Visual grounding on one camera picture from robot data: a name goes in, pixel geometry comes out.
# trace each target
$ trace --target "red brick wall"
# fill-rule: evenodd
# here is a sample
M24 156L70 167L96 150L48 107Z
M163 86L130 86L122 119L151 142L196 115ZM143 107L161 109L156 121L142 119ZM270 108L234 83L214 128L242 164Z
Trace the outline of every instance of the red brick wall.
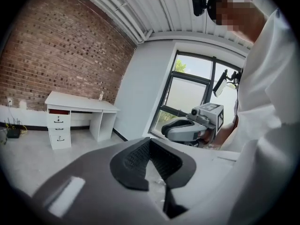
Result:
M88 0L30 0L0 61L0 105L26 100L45 110L52 90L114 103L135 50L132 41Z

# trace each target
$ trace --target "window frame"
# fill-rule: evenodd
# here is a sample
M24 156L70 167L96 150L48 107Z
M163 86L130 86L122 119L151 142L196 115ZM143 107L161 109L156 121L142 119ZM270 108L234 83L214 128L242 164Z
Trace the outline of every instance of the window frame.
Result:
M189 57L195 57L195 58L200 58L200 59L205 59L205 60L209 60L212 62L212 67L211 67L211 71L210 71L210 78L204 78L204 77L200 77L200 76L196 76L196 75L192 75L192 74L186 74L186 73L181 73L181 72L176 72L173 71L175 62L178 58L178 55L183 55L183 56L189 56ZM205 55L201 55L201 54L195 54L195 53L190 53L190 52L180 52L179 50L176 51L174 60L173 60L173 64L171 67L171 71L169 73L169 76L167 78L164 90L163 90L163 94L160 98L159 104L157 106L157 109L155 111L154 117L152 119L151 125L149 127L148 133L156 136L156 137L161 137L161 135L158 135L157 133L153 132L154 126L156 124L156 120L158 118L158 114L159 111L164 111L167 113L170 113L174 116L177 117L185 117L187 115L187 113L168 107L166 105L164 105L165 99L166 99L166 95L169 92L171 85L172 85L172 81L173 78L180 78L183 80L188 80L188 81L192 81L192 82L196 82L196 83L200 83L203 85L206 85L206 89L202 98L202 101L199 105L208 103L211 99L211 95L212 95L212 90L213 90L213 86L214 86L214 81L215 81L215 74L216 74L216 64L219 63L221 65L224 65L226 67L232 68L236 71L241 71L241 68L239 68L238 66L235 66L231 63L222 61L220 59L217 59L216 57L209 57L209 56L205 56Z

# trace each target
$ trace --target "concrete floor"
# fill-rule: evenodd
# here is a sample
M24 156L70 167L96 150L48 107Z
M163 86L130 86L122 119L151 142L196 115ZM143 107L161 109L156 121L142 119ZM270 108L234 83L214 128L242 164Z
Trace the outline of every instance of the concrete floor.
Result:
M71 131L71 141L71 148L52 150L48 131L28 131L18 139L8 139L6 145L0 145L0 161L11 185L32 196L49 177L81 155L123 142L112 133L110 140L97 143L89 130ZM152 162L148 163L146 179L149 196L162 208L165 185Z

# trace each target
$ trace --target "desk drawer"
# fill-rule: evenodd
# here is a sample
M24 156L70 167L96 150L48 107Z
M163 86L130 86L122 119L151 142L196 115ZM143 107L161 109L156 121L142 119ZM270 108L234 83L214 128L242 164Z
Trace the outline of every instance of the desk drawer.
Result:
M50 135L52 149L63 149L71 147L70 134Z
M70 128L49 128L50 135L67 135L70 133Z
M47 114L48 128L69 128L71 124L71 115Z

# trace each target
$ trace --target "white desk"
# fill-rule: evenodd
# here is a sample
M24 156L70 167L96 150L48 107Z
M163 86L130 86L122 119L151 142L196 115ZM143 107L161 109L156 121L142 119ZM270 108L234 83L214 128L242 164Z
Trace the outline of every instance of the white desk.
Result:
M71 147L70 124L72 111L92 112L90 133L97 142L111 138L114 121L119 109L110 103L55 91L50 93L45 103L47 104L47 127L52 149ZM57 114L53 113L52 109L63 111L62 114Z

